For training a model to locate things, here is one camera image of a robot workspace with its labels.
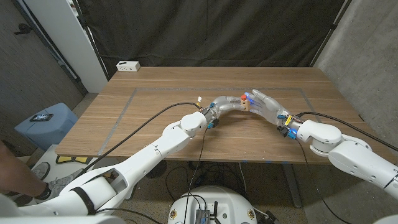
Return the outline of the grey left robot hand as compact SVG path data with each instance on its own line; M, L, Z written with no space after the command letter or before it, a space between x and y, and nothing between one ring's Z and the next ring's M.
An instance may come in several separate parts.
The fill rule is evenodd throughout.
M245 106L241 104L240 97L219 96L215 98L202 113L206 118L206 122L209 123L231 110L242 111L244 109Z

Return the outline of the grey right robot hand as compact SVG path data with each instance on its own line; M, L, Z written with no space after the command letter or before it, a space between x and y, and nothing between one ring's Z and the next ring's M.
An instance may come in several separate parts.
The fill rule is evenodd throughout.
M252 113L262 116L266 121L276 126L282 126L283 120L278 115L288 116L290 112L278 101L267 96L259 90L253 89L252 93L245 92L249 102L249 110Z

